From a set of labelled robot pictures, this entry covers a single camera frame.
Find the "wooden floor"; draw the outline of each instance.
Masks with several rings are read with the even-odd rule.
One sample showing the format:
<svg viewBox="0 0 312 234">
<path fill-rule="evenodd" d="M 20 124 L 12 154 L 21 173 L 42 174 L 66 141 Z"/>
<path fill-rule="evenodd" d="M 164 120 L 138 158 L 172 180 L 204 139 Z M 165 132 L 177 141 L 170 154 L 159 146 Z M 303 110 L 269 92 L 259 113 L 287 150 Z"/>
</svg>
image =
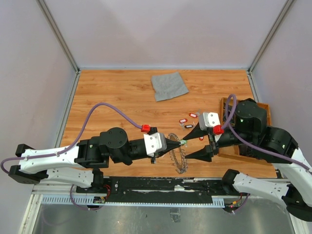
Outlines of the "wooden floor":
<svg viewBox="0 0 312 234">
<path fill-rule="evenodd" d="M 252 98 L 245 71 L 179 70 L 189 93 L 171 100 L 156 102 L 151 84 L 152 75 L 173 73 L 176 70 L 111 70 L 82 71 L 63 135 L 62 146 L 76 138 L 89 110 L 98 102 L 110 103 L 138 124 L 156 126 L 159 132 L 175 133 L 183 138 L 190 130 L 182 130 L 178 120 L 188 118 L 189 112 L 219 113 L 222 97 L 235 93 L 238 99 Z M 139 129 L 107 107 L 98 107 L 91 116 L 81 139 L 98 136 L 112 127 L 125 129 L 129 140 L 143 138 Z M 188 141 L 186 153 L 202 149 L 208 140 Z M 272 165 L 249 158 L 214 156 L 213 161 L 188 160 L 188 171 L 179 175 L 167 154 L 151 164 L 149 159 L 134 161 L 131 166 L 110 162 L 103 169 L 106 176 L 184 176 L 222 177 L 227 169 L 236 169 L 255 177 L 276 177 Z"/>
</svg>

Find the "gray towel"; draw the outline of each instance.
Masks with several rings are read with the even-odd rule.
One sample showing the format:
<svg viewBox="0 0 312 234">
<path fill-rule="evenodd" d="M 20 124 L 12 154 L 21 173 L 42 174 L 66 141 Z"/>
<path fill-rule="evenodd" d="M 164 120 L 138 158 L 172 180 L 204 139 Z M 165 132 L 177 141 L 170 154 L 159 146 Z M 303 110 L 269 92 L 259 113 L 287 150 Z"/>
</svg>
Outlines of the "gray towel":
<svg viewBox="0 0 312 234">
<path fill-rule="evenodd" d="M 172 99 L 189 92 L 179 72 L 160 76 L 152 76 L 152 84 L 156 91 L 156 101 Z"/>
</svg>

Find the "gray wall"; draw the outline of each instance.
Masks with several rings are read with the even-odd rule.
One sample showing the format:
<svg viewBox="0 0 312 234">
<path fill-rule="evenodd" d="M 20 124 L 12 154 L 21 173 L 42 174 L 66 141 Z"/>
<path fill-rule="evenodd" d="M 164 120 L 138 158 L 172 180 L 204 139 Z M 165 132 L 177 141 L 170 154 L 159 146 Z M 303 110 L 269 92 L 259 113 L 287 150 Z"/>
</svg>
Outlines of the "gray wall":
<svg viewBox="0 0 312 234">
<path fill-rule="evenodd" d="M 36 1 L 0 1 L 0 22 L 2 160 L 19 143 L 53 147 L 74 72 Z M 18 232 L 32 187 L 0 171 L 0 233 Z"/>
<path fill-rule="evenodd" d="M 285 0 L 46 0 L 80 67 L 247 68 Z"/>
<path fill-rule="evenodd" d="M 253 73 L 273 124 L 288 130 L 312 164 L 312 1 L 297 0 Z"/>
</svg>

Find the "red key tag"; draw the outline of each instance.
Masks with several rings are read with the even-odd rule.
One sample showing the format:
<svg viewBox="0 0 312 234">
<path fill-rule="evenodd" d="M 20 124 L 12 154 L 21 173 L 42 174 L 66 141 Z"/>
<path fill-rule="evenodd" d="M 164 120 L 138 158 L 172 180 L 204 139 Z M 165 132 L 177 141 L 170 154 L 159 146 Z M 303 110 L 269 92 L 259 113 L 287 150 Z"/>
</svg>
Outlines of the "red key tag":
<svg viewBox="0 0 312 234">
<path fill-rule="evenodd" d="M 189 116 L 190 116 L 190 117 L 193 117 L 193 118 L 197 118 L 197 115 L 196 115 L 196 114 L 193 114 L 193 113 L 189 113 Z"/>
<path fill-rule="evenodd" d="M 186 123 L 187 122 L 187 118 L 183 118 L 179 120 L 179 123 Z"/>
</svg>

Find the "red connector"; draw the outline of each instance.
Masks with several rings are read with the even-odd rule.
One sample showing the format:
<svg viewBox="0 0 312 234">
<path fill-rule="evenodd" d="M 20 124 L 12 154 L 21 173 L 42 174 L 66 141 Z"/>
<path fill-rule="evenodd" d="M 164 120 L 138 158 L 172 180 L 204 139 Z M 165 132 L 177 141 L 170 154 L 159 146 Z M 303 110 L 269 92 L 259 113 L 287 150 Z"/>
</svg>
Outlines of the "red connector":
<svg viewBox="0 0 312 234">
<path fill-rule="evenodd" d="M 151 126 L 148 124 L 143 124 L 141 128 L 141 132 L 148 133 L 151 130 Z"/>
<path fill-rule="evenodd" d="M 219 135 L 219 134 L 222 134 L 222 133 L 224 133 L 224 130 L 221 129 L 221 125 L 217 125 L 217 126 L 214 127 L 214 134 Z"/>
</svg>

